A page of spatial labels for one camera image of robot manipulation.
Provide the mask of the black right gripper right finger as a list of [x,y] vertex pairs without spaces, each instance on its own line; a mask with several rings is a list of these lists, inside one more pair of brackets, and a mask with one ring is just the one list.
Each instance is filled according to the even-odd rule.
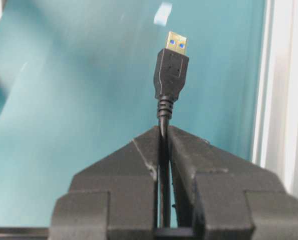
[[177,222],[201,240],[298,240],[298,199],[278,176],[168,129]]

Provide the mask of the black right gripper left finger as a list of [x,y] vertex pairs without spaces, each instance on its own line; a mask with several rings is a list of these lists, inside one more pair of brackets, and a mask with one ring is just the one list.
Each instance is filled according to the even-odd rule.
[[77,173],[54,207],[52,240],[152,240],[158,127]]

